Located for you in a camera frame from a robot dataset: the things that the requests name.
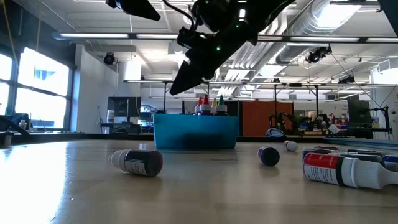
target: wooden table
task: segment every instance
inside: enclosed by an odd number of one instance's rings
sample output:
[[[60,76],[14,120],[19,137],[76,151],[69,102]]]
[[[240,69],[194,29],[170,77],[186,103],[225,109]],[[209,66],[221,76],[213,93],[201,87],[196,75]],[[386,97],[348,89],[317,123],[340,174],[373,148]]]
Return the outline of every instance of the wooden table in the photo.
[[[396,223],[398,186],[351,189],[307,181],[302,148],[275,167],[261,143],[230,151],[162,151],[155,178],[107,163],[115,150],[153,142],[77,141],[0,150],[0,223]]]

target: ductwork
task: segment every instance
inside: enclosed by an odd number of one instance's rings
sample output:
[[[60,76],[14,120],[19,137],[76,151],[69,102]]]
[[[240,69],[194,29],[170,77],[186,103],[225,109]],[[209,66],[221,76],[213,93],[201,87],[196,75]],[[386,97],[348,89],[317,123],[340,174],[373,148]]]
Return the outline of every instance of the ductwork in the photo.
[[[330,4],[330,0],[314,1],[287,30],[287,35],[330,35],[351,18],[361,6]],[[273,77],[285,66],[297,60],[308,50],[307,46],[277,43],[257,66],[259,75]]]

